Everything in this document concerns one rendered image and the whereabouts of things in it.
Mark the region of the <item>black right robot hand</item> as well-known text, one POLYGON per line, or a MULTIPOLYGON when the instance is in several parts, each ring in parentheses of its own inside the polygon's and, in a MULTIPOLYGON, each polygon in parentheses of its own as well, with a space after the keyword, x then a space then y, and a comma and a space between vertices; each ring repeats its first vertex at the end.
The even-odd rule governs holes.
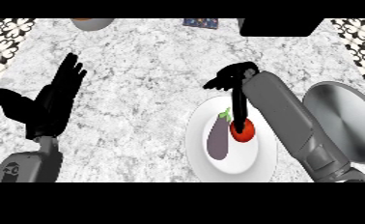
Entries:
POLYGON ((232 64, 220 69, 217 76, 203 86, 204 89, 232 90, 234 127, 238 133, 245 128, 248 116, 243 86, 259 73, 259 66, 253 62, 232 64))

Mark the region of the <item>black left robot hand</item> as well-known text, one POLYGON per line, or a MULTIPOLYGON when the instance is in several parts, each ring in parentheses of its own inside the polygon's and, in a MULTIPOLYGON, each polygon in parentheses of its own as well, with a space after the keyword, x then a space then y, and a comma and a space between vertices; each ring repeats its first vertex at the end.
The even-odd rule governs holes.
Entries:
POLYGON ((25 138, 58 137, 67 127, 74 99, 87 71, 77 62, 78 56, 68 53, 56 76, 36 99, 0 88, 0 108, 5 116, 25 124, 25 138))

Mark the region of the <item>grey metal pan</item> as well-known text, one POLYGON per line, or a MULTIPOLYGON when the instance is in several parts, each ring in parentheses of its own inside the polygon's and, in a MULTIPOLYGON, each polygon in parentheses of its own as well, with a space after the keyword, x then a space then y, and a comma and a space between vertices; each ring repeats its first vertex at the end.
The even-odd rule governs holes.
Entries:
POLYGON ((365 164, 365 94, 324 81, 309 88, 303 103, 349 160, 365 164))

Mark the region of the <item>dark blue patterned object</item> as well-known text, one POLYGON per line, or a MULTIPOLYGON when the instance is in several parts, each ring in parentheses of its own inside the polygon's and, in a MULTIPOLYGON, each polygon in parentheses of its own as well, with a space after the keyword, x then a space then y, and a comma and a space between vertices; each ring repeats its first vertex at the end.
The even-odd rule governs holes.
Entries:
POLYGON ((207 29, 217 29, 219 20, 216 18, 186 18, 182 22, 182 25, 207 29))

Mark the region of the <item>white round plate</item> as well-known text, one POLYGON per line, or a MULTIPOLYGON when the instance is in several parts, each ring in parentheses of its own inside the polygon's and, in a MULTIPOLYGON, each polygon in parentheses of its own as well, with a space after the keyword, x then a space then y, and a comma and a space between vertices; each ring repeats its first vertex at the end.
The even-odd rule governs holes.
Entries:
POLYGON ((248 103, 248 120, 254 123, 254 137, 238 142, 228 130, 228 153, 216 160, 207 151, 210 131, 220 115, 232 116, 231 97, 207 99, 189 119, 185 135, 188 162, 203 182, 268 182, 277 166, 277 136, 263 115, 248 103))

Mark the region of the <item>grey bowl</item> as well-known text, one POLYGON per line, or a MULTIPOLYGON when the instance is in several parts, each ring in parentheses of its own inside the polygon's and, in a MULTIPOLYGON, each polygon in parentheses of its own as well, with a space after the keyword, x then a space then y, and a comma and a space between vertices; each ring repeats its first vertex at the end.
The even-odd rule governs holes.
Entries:
POLYGON ((114 19, 112 18, 87 18, 87 19, 73 18, 71 21, 80 30, 99 31, 111 24, 114 19))

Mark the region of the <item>purple eggplant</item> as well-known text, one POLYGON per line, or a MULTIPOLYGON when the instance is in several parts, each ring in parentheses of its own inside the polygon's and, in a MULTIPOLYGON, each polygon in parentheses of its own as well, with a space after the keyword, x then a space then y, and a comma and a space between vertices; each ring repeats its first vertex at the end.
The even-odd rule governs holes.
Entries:
POLYGON ((231 108, 217 115, 207 138, 207 152, 214 160, 223 160, 228 155, 228 130, 231 124, 231 108))

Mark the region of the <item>red tomato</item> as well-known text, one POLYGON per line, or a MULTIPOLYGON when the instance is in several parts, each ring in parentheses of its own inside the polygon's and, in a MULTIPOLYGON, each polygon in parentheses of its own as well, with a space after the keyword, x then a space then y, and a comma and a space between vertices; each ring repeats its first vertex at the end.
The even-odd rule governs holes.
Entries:
POLYGON ((234 139, 238 142, 241 143, 248 142, 254 138, 254 135, 256 135, 256 128, 254 128, 254 124, 251 120, 250 119, 245 120, 243 132, 237 131, 235 125, 229 125, 229 131, 231 131, 231 135, 234 139))

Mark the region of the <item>black appliance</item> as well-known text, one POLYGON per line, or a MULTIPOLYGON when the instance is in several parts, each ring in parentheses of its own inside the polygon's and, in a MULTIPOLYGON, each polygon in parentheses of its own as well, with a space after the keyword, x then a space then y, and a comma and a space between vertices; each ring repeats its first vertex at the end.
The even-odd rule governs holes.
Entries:
POLYGON ((243 37, 308 37, 322 18, 240 18, 243 37))

